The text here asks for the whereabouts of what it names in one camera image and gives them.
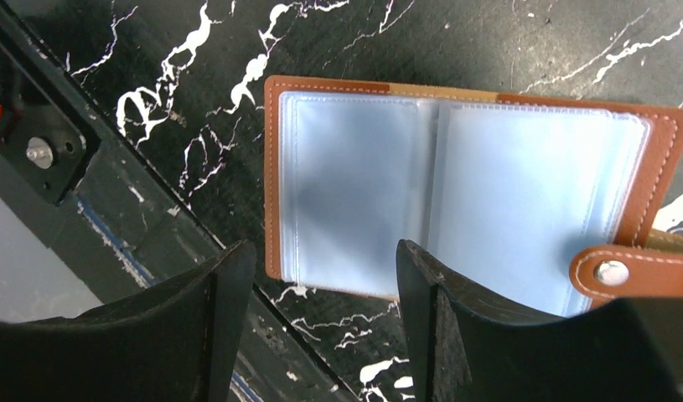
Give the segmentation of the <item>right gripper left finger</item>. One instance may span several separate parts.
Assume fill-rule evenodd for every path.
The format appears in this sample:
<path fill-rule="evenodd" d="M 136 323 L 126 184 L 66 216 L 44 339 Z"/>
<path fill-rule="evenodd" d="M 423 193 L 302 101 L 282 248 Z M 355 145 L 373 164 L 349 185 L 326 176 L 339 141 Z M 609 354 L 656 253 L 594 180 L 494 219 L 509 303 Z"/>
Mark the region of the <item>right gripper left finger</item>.
<path fill-rule="evenodd" d="M 0 322 L 0 401 L 225 401 L 256 270 L 248 241 L 78 317 Z"/>

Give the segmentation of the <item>brown leather card holder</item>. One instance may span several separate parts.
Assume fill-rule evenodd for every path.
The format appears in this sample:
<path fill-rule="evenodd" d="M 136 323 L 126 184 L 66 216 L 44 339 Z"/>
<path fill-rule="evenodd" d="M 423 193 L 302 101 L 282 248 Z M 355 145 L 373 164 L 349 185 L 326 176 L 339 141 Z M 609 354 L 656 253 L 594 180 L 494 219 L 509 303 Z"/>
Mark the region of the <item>brown leather card holder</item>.
<path fill-rule="evenodd" d="M 271 278 L 393 300 L 407 239 L 553 316 L 683 296 L 682 109 L 273 75 L 265 119 Z"/>

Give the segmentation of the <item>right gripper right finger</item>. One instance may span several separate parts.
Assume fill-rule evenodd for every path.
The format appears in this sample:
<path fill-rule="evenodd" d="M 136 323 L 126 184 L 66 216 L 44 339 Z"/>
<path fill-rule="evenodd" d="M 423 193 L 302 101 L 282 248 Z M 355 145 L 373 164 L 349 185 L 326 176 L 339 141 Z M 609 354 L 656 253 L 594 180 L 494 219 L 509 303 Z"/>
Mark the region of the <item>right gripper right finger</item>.
<path fill-rule="evenodd" d="M 419 401 L 683 401 L 683 297 L 622 298 L 562 318 L 396 248 Z"/>

